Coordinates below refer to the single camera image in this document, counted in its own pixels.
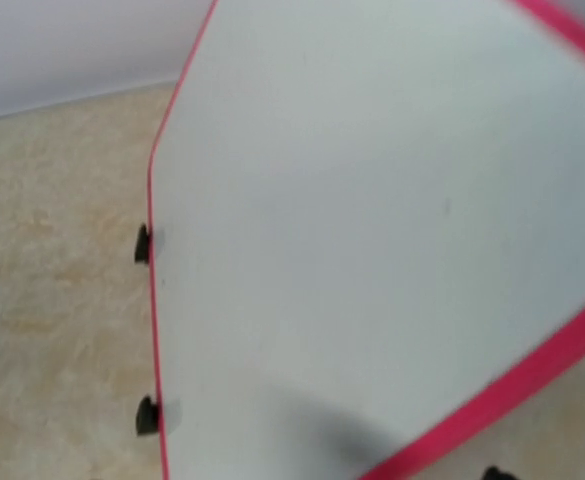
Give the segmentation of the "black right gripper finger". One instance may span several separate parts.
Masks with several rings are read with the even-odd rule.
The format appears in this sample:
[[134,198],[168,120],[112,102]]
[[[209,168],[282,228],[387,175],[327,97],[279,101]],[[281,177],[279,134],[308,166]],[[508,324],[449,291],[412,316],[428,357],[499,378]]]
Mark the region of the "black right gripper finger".
[[481,480],[517,480],[517,477],[496,466],[490,466],[483,472]]

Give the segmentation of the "pink framed whiteboard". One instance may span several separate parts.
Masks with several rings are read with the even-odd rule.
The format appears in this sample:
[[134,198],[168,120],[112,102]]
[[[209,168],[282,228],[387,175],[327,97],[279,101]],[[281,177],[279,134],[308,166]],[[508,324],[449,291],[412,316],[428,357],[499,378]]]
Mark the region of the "pink framed whiteboard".
[[148,230],[165,478],[407,478],[585,356],[585,22],[215,1]]

